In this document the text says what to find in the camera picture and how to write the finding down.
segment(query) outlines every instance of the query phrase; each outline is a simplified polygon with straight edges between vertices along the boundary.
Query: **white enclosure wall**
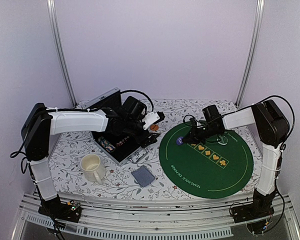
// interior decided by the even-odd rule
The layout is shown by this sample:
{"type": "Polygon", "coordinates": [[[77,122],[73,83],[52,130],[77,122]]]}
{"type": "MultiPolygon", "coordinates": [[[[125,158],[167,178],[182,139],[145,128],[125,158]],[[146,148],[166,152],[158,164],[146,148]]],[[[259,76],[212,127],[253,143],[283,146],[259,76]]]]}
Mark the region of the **white enclosure wall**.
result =
{"type": "Polygon", "coordinates": [[[64,84],[47,2],[0,0],[0,240],[11,238],[24,192],[34,185],[22,175],[21,127],[37,102],[71,107],[64,84]]]}
{"type": "Polygon", "coordinates": [[[58,0],[77,100],[113,87],[152,98],[236,99],[257,1],[58,0]]]}
{"type": "MultiPolygon", "coordinates": [[[[242,107],[273,94],[285,97],[296,115],[278,184],[282,192],[289,193],[300,223],[300,0],[265,2],[242,107]]],[[[281,103],[284,114],[291,120],[289,107],[281,103]]]]}

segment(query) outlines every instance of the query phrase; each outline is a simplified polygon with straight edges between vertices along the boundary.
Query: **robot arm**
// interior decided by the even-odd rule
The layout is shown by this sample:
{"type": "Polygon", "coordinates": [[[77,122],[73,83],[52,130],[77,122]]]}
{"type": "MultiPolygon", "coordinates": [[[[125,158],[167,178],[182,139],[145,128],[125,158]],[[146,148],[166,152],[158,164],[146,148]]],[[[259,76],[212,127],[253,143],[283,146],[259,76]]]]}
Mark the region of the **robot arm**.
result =
{"type": "Polygon", "coordinates": [[[46,108],[43,103],[37,103],[22,127],[21,135],[30,175],[41,198],[39,213],[72,222],[78,222],[81,214],[76,202],[61,203],[57,195],[48,164],[50,135],[79,131],[126,134],[141,147],[147,147],[155,143],[158,136],[150,133],[148,128],[165,116],[162,112],[146,114],[146,109],[142,102],[131,96],[116,109],[102,107],[96,111],[46,108]]]}
{"type": "Polygon", "coordinates": [[[182,139],[184,143],[205,143],[214,135],[248,125],[256,125],[263,146],[260,180],[253,194],[253,203],[232,209],[235,222],[248,221],[273,214],[272,200],[276,195],[276,178],[282,163],[282,152],[290,129],[289,122],[273,100],[267,100],[234,113],[221,116],[215,105],[203,109],[206,124],[197,126],[190,119],[191,130],[182,139]]]}

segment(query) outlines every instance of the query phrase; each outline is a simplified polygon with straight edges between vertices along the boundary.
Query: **blue chip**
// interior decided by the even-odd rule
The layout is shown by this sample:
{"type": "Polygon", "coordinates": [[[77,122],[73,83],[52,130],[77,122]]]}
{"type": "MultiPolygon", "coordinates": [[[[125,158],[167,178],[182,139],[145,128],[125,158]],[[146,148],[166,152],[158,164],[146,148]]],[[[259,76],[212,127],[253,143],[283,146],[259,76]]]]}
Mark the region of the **blue chip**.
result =
{"type": "Polygon", "coordinates": [[[176,144],[177,144],[177,145],[182,145],[182,144],[184,144],[184,142],[182,141],[183,138],[184,138],[183,136],[178,137],[177,140],[176,140],[176,144]]]}

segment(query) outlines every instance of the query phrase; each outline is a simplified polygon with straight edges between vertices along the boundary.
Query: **table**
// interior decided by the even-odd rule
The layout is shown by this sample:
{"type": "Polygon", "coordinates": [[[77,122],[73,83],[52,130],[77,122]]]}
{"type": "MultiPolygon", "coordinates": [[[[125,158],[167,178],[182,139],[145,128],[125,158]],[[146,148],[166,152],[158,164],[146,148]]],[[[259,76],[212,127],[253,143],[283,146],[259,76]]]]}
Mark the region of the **table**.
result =
{"type": "MultiPolygon", "coordinates": [[[[165,119],[160,122],[161,136],[158,142],[148,146],[149,154],[137,164],[127,163],[119,167],[97,147],[90,132],[63,133],[53,151],[49,167],[54,186],[58,192],[96,198],[113,198],[125,200],[186,200],[198,199],[176,187],[163,172],[158,156],[162,137],[172,127],[180,124],[186,114],[203,119],[202,109],[215,104],[221,114],[236,110],[231,101],[226,100],[185,100],[156,99],[153,101],[156,111],[164,112],[165,119]],[[80,169],[80,160],[87,154],[98,154],[104,157],[106,175],[104,185],[87,181],[80,169]],[[156,177],[155,181],[141,188],[131,172],[145,165],[156,177]]],[[[248,144],[254,162],[254,169],[248,184],[236,195],[251,193],[260,178],[262,157],[247,127],[235,130],[248,144]]]]}

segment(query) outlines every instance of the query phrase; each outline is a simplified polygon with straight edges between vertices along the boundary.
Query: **black base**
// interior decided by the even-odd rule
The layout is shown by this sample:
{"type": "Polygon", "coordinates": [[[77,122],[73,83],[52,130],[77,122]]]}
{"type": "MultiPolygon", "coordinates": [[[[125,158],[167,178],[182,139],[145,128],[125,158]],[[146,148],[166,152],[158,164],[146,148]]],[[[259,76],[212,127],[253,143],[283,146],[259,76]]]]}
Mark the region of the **black base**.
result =
{"type": "Polygon", "coordinates": [[[235,223],[241,223],[245,221],[250,221],[253,219],[263,218],[266,216],[269,216],[270,214],[274,214],[275,210],[272,206],[269,206],[268,208],[264,209],[263,211],[260,211],[258,215],[252,214],[252,206],[253,204],[249,205],[239,205],[231,208],[231,213],[233,215],[233,219],[235,223]]]}
{"type": "MultiPolygon", "coordinates": [[[[73,222],[73,223],[78,223],[79,222],[79,219],[81,217],[81,211],[82,211],[81,207],[78,207],[75,211],[71,210],[71,206],[68,209],[66,209],[66,208],[63,207],[63,209],[66,212],[69,212],[69,213],[67,215],[65,215],[65,216],[57,216],[56,219],[65,220],[65,221],[73,222]]],[[[45,210],[45,208],[42,207],[42,206],[39,207],[38,213],[40,213],[42,215],[45,215],[45,216],[48,216],[48,217],[51,217],[47,213],[47,211],[45,210]]]]}
{"type": "Polygon", "coordinates": [[[59,195],[57,195],[51,200],[42,200],[38,213],[48,216],[52,219],[60,219],[73,223],[78,223],[81,216],[82,208],[80,207],[80,205],[75,205],[74,203],[77,202],[70,201],[69,204],[62,203],[60,201],[59,195]]]}

